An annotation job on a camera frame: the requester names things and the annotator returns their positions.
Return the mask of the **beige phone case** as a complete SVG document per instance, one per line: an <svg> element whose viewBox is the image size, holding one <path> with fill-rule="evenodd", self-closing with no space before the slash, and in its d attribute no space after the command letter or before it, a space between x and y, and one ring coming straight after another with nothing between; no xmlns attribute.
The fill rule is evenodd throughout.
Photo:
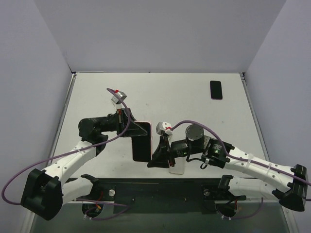
<svg viewBox="0 0 311 233"><path fill-rule="evenodd" d="M175 165L169 168L169 173L176 175L183 175L185 172L185 166L186 166L185 157L175 158Z"/></svg>

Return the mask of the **black smartphone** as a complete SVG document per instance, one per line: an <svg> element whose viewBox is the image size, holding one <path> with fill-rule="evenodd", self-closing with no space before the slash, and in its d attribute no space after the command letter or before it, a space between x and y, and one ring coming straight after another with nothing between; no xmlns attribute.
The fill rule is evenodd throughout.
<svg viewBox="0 0 311 233"><path fill-rule="evenodd" d="M222 100L222 84L220 81L210 81L210 95L213 100Z"/></svg>

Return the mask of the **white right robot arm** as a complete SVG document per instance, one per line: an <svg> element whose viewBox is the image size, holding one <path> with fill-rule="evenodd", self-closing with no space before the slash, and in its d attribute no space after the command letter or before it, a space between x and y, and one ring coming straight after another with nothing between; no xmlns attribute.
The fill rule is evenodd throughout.
<svg viewBox="0 0 311 233"><path fill-rule="evenodd" d="M173 131L179 123L171 126L160 122L156 127L159 144L148 162L148 167L173 168L178 158L191 162L193 154L201 154L201 169L214 166L246 174L247 178L232 175L221 177L216 193L223 199L229 197L255 197L277 200L290 210L303 212L310 187L307 168L303 165L283 166L244 152L226 143L207 126L195 121L189 124L184 140L172 141Z"/></svg>

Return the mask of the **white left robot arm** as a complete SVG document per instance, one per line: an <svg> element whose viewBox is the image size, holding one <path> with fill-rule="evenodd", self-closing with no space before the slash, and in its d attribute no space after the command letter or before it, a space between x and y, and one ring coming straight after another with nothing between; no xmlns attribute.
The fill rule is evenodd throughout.
<svg viewBox="0 0 311 233"><path fill-rule="evenodd" d="M84 118L78 124L81 141L71 151L50 166L32 170L26 180L21 197L21 206L45 220L53 219L61 207L78 198L102 201L105 190L100 180L88 175L70 181L70 177L86 162L97 157L106 147L106 132L116 132L119 137L132 139L132 146L139 142L147 158L151 157L152 126L149 122L137 121L127 116L125 109L102 117Z"/></svg>

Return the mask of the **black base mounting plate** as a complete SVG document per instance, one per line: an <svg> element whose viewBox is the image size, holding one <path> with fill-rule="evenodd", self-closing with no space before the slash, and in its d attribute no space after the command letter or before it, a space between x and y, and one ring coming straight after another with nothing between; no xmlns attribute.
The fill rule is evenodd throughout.
<svg viewBox="0 0 311 233"><path fill-rule="evenodd" d="M233 210L235 201L246 200L219 188L220 183L219 178L99 178L85 198L128 205L131 214L213 214L216 203Z"/></svg>

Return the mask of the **aluminium table edge rail left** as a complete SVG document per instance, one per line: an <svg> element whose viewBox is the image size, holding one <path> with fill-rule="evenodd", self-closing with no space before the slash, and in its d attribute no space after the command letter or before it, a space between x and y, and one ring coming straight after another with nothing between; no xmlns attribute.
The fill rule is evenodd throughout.
<svg viewBox="0 0 311 233"><path fill-rule="evenodd" d="M66 115L66 112L67 112L67 109L68 109L68 104L69 104L69 101L70 101L70 98L71 98L71 94L72 94L72 91L73 91L73 87L74 87L74 84L75 84L75 81L76 81L76 76L77 76L76 72L72 73L71 80L70 80L70 83L69 83L69 87L68 87L68 90L67 90L67 93L66 93L66 97L65 97L64 106L63 106L63 109L61 111L61 115L60 115L60 118L59 118L59 121L58 121L58 124L57 124L57 128L56 128L56 133L55 133L55 136L54 136L53 141L52 141L51 149L48 152L47 159L50 159L50 158L52 158L54 156L54 153L55 153L55 150L56 150L56 146L57 146L57 142L58 142L58 139L59 139L59 136L60 136L60 132L61 132L61 129L62 129L62 126L63 126L63 122L64 122L64 119L65 119L65 115Z"/></svg>

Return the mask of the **aluminium table edge rail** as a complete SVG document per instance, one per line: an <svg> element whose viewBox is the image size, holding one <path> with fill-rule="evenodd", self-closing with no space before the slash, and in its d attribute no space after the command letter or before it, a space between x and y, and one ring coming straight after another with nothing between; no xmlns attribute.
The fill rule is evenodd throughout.
<svg viewBox="0 0 311 233"><path fill-rule="evenodd" d="M58 121L58 124L57 124L57 128L56 128L56 133L55 133L55 136L54 136L53 141L52 141L51 149L48 152L47 159L50 159L50 158L52 158L54 156L54 153L55 153L55 150L56 150L56 146L57 146L57 142L58 142L58 139L59 139L59 136L60 136L60 132L61 132L61 129L62 129L62 126L63 126L63 122L64 122L64 119L65 119L65 115L66 115L66 112L67 112L67 109L68 109L68 104L69 104L69 101L70 101L70 98L71 98L71 94L72 94L72 91L73 91L73 87L74 87L74 84L75 84L75 81L76 81L76 76L77 76L76 72L72 73L71 80L70 80L70 83L69 83L69 87L68 87L68 90L67 90L67 93L66 93L66 97L65 97L64 106L63 106L63 109L61 111L61 115L60 115L60 118L59 118L59 121Z"/></svg>
<svg viewBox="0 0 311 233"><path fill-rule="evenodd" d="M264 138L263 138L263 135L262 135L262 131L261 131L261 128L260 128L260 125L259 125L259 122L258 122L258 118L256 116L256 112L255 112L255 109L253 107L253 104L252 104L252 101L251 101L251 98L250 98L250 95L249 95L249 91L248 91L248 88L247 88L247 83L246 83L246 79L245 79L245 73L242 72L242 73L239 73L239 75L240 75L240 78L241 78L241 81L242 81L242 85L243 85L243 88L244 88L244 91L245 91L245 94L246 94L246 97L247 97L247 101L248 101L248 104L249 104L249 107L250 107L250 111L251 111L251 114L252 114L252 117L253 117L253 121L255 123L257 134L259 136L259 141L260 141L260 144L261 144L261 148L262 148L264 157L265 157L265 159L267 161L270 161L269 154L268 154L268 151L267 151L267 147L265 145Z"/></svg>

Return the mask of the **aluminium table edge rail right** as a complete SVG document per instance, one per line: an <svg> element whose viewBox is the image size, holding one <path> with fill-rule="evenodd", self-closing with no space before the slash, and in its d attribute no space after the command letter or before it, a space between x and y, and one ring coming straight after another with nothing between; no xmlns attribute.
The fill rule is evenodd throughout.
<svg viewBox="0 0 311 233"><path fill-rule="evenodd" d="M267 151L267 147L265 145L264 138L263 138L263 135L262 135L262 131L261 131L261 128L260 128L260 125L259 125L259 122L258 122L258 118L256 116L256 112L255 112L255 109L253 107L253 104L252 104L252 101L251 101L251 98L250 98L250 95L249 95L249 91L248 91L248 88L247 88L247 83L246 83L246 79L245 79L245 73L242 72L242 73L239 73L239 75L240 75L240 78L241 78L241 81L242 81L242 85L243 85L243 88L244 88L244 91L245 91L245 94L246 94L246 97L247 97L247 101L248 101L248 104L249 104L249 107L250 107L250 111L251 111L251 114L252 114L252 117L253 117L253 121L255 123L257 134L259 136L259 141L260 141L260 144L261 144L261 148L262 148L264 157L265 157L265 159L267 161L270 161L269 154L268 154L268 151Z"/></svg>

